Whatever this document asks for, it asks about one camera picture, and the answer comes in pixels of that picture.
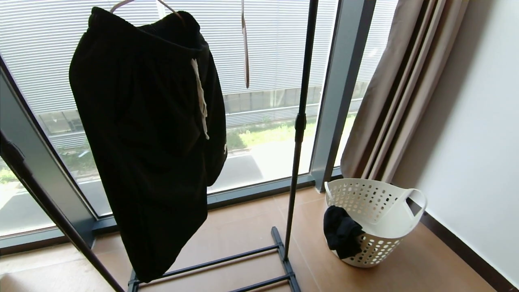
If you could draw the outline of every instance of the floor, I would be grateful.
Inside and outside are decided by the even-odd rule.
[[[351,267],[327,248],[322,232],[326,205],[314,188],[298,191],[290,259],[303,291],[494,291],[453,251],[419,225],[379,266]],[[214,210],[185,246],[172,269],[272,244],[270,228],[285,233],[288,195]],[[117,234],[97,239],[93,251],[126,287],[131,266]],[[142,292],[229,291],[283,274],[277,253],[142,285]],[[261,291],[290,291],[288,285]],[[112,291],[70,245],[0,259],[2,292]]]

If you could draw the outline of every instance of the black garment on basket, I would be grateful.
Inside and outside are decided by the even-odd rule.
[[[362,250],[357,236],[364,234],[362,226],[355,222],[341,207],[330,206],[324,213],[324,236],[328,248],[335,250],[340,259],[353,257]]]
[[[159,278],[207,218],[207,186],[227,158],[220,81],[187,12],[137,28],[94,7],[70,85],[139,280]],[[197,79],[207,103],[203,131]]]

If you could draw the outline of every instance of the white wall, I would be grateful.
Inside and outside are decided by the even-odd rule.
[[[519,287],[519,1],[473,1],[393,182]]]

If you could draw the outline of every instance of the garment rack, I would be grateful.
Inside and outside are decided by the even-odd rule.
[[[246,253],[241,253],[225,258],[221,258],[218,260],[209,261],[206,263],[198,264],[195,266],[179,269],[176,271],[167,272],[160,278],[170,277],[174,275],[179,275],[182,273],[187,273],[190,271],[195,271],[199,269],[203,269],[206,267],[214,266],[220,263],[229,262],[236,259],[241,259],[245,257],[249,257],[251,255],[261,254],[271,250],[277,250],[281,263],[283,265],[285,275],[275,277],[263,282],[259,282],[250,286],[246,286],[243,288],[239,288],[233,290],[232,292],[244,292],[251,291],[257,288],[265,287],[271,284],[275,284],[282,281],[288,281],[290,285],[290,289],[292,292],[300,292],[301,288],[297,283],[297,279],[292,269],[292,266],[289,261],[289,246],[290,246],[290,236],[292,232],[292,219],[294,216],[294,202],[295,202],[295,192],[297,186],[297,176],[299,171],[299,159],[301,157],[301,146],[303,143],[303,135],[304,130],[306,128],[306,100],[308,94],[308,82],[310,79],[310,63],[312,58],[312,49],[313,49],[313,39],[316,30],[316,19],[317,19],[317,7],[318,0],[310,0],[309,9],[308,9],[308,24],[306,31],[306,42],[305,42],[305,55],[304,55],[304,63],[303,63],[303,77],[301,81],[301,96],[299,100],[299,112],[297,114],[295,120],[295,149],[294,149],[294,164],[292,168],[292,180],[290,184],[290,199],[289,199],[289,210],[288,210],[288,219],[286,222],[286,236],[285,243],[283,244],[283,240],[278,232],[276,227],[272,227],[271,235],[274,239],[274,244],[247,251]],[[69,240],[79,249],[85,257],[92,263],[97,271],[105,278],[105,280],[110,284],[110,286],[117,292],[125,292],[125,290],[117,283],[114,277],[110,274],[110,272],[106,269],[106,267],[101,263],[101,261],[95,256],[95,254],[90,250],[88,244],[81,238],[79,233],[74,229],[72,224],[67,220],[67,218],[61,213],[56,204],[52,201],[52,199],[47,195],[45,190],[38,184],[38,182],[32,176],[32,173],[27,168],[24,163],[23,154],[19,151],[19,149],[12,143],[10,143],[7,138],[1,133],[1,144],[0,151],[4,161],[11,166],[13,172],[18,177],[20,182],[24,185],[24,187],[31,193],[34,199],[38,202],[38,204],[42,207],[42,209],[49,215],[49,217],[56,223],[56,225],[61,229],[63,234],[69,238]],[[128,282],[128,292],[137,292],[139,290],[139,285],[142,282],[137,279],[135,275],[135,271],[132,270],[130,281]]]

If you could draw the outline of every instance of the laundry basket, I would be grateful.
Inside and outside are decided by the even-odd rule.
[[[328,207],[344,208],[365,232],[357,238],[362,252],[342,260],[355,267],[374,267],[386,259],[418,224],[427,207],[427,198],[419,190],[380,181],[345,178],[324,186]],[[423,207],[416,215],[406,203],[410,196],[414,200],[421,196]]]

